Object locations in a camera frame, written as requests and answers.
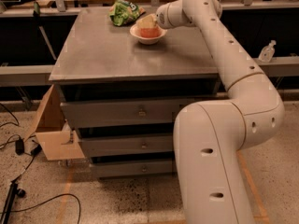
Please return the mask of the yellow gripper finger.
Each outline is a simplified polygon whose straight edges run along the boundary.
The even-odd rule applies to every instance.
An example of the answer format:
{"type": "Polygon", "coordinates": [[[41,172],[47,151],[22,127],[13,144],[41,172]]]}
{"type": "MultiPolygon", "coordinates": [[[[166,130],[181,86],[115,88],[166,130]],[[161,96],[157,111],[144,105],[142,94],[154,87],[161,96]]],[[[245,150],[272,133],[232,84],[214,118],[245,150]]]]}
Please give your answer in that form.
{"type": "Polygon", "coordinates": [[[136,24],[140,29],[155,28],[157,26],[157,21],[154,14],[149,14],[148,16],[139,19],[136,24]]]}

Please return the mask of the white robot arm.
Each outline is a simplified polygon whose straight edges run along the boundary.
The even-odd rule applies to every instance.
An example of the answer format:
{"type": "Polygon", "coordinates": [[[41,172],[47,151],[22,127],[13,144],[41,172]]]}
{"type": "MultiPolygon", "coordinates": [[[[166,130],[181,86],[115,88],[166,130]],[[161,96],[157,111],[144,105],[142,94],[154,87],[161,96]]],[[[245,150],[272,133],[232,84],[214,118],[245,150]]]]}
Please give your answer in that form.
{"type": "Polygon", "coordinates": [[[196,26],[227,99],[185,106],[174,124],[174,151],[187,224],[255,224],[236,152],[272,138],[284,118],[277,89],[220,20],[217,0],[159,7],[164,29],[196,26]]]}

